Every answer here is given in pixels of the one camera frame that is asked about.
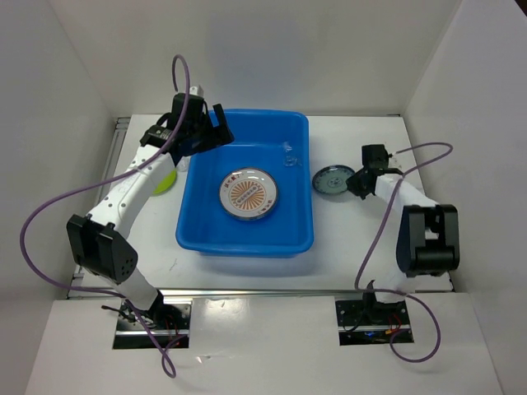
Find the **small blue patterned plate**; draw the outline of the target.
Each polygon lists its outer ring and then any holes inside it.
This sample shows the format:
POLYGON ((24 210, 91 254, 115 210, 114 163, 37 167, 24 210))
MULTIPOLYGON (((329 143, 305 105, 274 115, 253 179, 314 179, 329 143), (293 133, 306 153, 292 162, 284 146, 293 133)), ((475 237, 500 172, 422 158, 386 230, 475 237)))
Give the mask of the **small blue patterned plate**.
POLYGON ((312 188, 324 198, 336 198, 348 193, 347 180, 355 170, 346 165, 329 165, 312 177, 312 188))

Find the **orange sunburst pattern plate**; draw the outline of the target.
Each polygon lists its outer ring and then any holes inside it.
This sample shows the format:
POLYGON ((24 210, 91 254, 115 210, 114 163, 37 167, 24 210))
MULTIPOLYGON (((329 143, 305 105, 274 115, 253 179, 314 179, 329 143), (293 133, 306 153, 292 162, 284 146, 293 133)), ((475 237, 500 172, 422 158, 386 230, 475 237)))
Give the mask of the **orange sunburst pattern plate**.
POLYGON ((241 221, 256 221, 268 215, 277 205, 278 196, 274 177, 254 167, 231 171, 218 191, 223 210, 241 221))

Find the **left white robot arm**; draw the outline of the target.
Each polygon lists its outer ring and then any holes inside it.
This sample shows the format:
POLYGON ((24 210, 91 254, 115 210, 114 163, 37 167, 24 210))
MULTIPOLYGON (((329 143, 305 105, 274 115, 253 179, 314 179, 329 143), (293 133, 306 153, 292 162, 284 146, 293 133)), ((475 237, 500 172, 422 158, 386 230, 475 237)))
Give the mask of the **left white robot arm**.
POLYGON ((177 94, 171 111, 143 134, 127 177, 85 216, 74 215, 67 223, 75 262, 128 300, 145 328, 157 328, 175 311, 138 269, 138 253, 128 242, 133 223, 183 158, 234 140, 221 105, 208 107, 199 95, 177 94))

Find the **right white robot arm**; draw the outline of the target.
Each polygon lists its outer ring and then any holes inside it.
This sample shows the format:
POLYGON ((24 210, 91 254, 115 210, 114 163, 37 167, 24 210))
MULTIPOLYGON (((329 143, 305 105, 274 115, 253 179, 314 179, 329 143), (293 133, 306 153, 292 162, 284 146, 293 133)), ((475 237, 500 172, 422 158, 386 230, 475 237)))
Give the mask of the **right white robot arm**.
POLYGON ((369 323, 382 322, 391 309, 403 303, 406 295, 415 291, 417 278, 440 277, 459 267, 458 210, 427 197, 407 181, 412 172, 453 151, 449 143, 437 145, 447 151, 406 171, 390 166, 393 155, 384 145, 365 145, 361 148, 362 168, 347 179, 348 192, 362 200, 372 195, 386 203, 379 229, 356 274, 356 290, 360 289, 361 276, 380 241, 389 214, 395 211, 399 215, 395 269, 383 281, 371 281, 361 290, 361 314, 369 323))

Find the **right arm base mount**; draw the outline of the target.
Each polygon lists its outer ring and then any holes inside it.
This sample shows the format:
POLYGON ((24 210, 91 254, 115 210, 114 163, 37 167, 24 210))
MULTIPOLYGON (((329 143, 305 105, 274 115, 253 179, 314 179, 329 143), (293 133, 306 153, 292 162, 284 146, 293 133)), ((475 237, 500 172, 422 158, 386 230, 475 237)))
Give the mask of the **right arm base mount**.
POLYGON ((340 346, 365 346, 413 343, 413 334, 405 302, 381 304, 368 294, 360 299, 336 299, 336 320, 340 346))

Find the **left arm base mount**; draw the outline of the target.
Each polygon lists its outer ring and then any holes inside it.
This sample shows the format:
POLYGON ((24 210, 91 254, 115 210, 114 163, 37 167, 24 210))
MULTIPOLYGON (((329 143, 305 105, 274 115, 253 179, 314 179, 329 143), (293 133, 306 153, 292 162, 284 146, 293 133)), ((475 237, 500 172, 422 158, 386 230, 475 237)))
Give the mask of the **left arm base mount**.
MULTIPOLYGON (((190 340, 192 300, 175 299, 172 305, 177 313, 175 316, 171 315, 170 318, 165 318, 162 323, 154 323, 146 317, 143 320, 160 346, 186 349, 189 347, 190 340)), ((114 350, 141 350, 155 347, 147 335, 147 331, 138 321, 136 314, 125 303, 122 303, 118 309, 109 306, 106 308, 117 314, 113 341, 114 350)))

